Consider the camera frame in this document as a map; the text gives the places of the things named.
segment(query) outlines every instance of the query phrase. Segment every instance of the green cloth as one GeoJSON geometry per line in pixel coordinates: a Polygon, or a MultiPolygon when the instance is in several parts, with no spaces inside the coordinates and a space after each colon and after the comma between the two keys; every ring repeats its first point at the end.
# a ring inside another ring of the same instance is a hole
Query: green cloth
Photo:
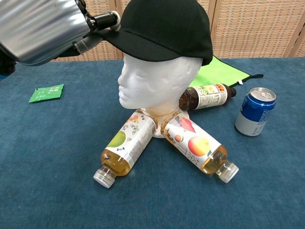
{"type": "Polygon", "coordinates": [[[29,103],[38,102],[41,100],[60,98],[62,89],[63,89],[63,84],[53,87],[36,88],[34,94],[29,100],[29,103]]]}
{"type": "Polygon", "coordinates": [[[242,84],[250,78],[259,78],[263,75],[250,75],[227,63],[222,62],[217,57],[213,57],[209,65],[201,67],[196,78],[190,84],[191,87],[222,83],[228,86],[242,84]]]}

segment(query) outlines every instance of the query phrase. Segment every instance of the bottle label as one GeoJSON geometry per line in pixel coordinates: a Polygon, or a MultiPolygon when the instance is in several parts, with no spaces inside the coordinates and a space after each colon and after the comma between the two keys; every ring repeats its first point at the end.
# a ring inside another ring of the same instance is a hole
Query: bottle label
{"type": "Polygon", "coordinates": [[[177,115],[166,125],[164,134],[172,145],[200,169],[209,155],[221,145],[183,114],[177,115]]]}
{"type": "Polygon", "coordinates": [[[227,89],[219,83],[205,86],[196,86],[194,89],[198,93],[199,97],[199,103],[196,110],[222,105],[228,98],[227,89]]]}
{"type": "Polygon", "coordinates": [[[134,112],[106,149],[124,158],[132,168],[155,131],[156,124],[149,116],[134,112]]]}

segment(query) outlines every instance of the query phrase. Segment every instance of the black baseball cap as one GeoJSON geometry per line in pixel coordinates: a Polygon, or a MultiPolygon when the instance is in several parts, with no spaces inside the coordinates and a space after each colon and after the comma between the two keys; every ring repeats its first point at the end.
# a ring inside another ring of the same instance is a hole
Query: black baseball cap
{"type": "Polygon", "coordinates": [[[104,40],[137,59],[160,62],[180,56],[213,58],[209,18],[196,0],[131,0],[119,31],[100,32],[104,40]]]}

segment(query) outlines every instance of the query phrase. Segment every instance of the green packet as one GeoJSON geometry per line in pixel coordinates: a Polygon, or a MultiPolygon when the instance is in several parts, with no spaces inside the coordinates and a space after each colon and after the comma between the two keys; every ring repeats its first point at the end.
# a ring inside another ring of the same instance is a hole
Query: green packet
{"type": "Polygon", "coordinates": [[[29,100],[29,103],[60,98],[62,89],[63,89],[63,84],[53,87],[36,88],[34,94],[29,100]]]}

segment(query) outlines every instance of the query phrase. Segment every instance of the cap brim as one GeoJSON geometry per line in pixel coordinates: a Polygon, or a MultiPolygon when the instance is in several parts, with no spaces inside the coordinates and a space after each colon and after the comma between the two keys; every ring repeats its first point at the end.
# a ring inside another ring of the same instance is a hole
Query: cap brim
{"type": "Polygon", "coordinates": [[[122,52],[143,61],[169,61],[181,56],[159,44],[122,30],[103,30],[99,34],[122,52]]]}

